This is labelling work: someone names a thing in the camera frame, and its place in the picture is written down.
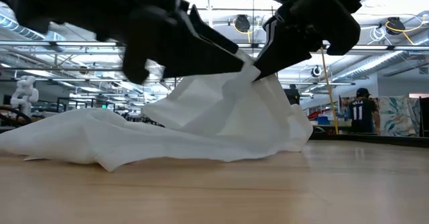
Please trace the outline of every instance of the black jersey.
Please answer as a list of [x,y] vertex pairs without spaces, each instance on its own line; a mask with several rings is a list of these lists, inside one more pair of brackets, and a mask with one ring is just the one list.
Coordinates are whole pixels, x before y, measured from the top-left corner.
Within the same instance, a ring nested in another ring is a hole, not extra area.
[[373,113],[377,111],[375,102],[369,99],[358,99],[349,105],[352,119],[352,130],[355,133],[373,132]]

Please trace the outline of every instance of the cap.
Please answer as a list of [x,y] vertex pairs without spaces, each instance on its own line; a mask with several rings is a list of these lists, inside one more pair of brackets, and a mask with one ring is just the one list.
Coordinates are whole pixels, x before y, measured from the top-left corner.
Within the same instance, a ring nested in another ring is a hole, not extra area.
[[360,88],[360,89],[357,89],[356,91],[356,97],[367,97],[369,95],[371,94],[369,94],[368,89],[365,89],[365,88]]

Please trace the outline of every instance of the desk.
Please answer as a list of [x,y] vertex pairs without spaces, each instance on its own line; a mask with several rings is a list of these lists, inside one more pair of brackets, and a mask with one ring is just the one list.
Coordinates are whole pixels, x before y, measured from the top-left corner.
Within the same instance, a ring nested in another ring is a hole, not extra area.
[[22,162],[0,154],[0,223],[426,224],[429,150],[310,142],[262,160]]

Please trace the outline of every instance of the person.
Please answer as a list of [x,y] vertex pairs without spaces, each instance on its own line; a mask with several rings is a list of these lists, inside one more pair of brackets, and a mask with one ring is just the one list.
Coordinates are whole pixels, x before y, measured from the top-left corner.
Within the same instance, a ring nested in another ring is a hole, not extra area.
[[349,105],[354,133],[380,134],[380,114],[377,105],[369,96],[368,89],[360,88],[356,92],[357,99]]

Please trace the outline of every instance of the yellow pole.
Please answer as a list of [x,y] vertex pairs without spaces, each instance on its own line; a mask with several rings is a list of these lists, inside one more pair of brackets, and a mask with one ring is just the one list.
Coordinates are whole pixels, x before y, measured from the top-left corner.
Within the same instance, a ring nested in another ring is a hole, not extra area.
[[334,115],[335,133],[339,134],[339,131],[338,131],[338,120],[336,119],[335,105],[334,105],[334,100],[332,99],[332,89],[330,88],[330,85],[329,85],[328,70],[326,69],[326,63],[325,63],[325,60],[324,60],[324,50],[323,50],[323,48],[321,48],[320,50],[322,51],[324,79],[326,80],[326,86],[328,87],[329,100],[330,100],[330,108],[332,109],[332,114]]

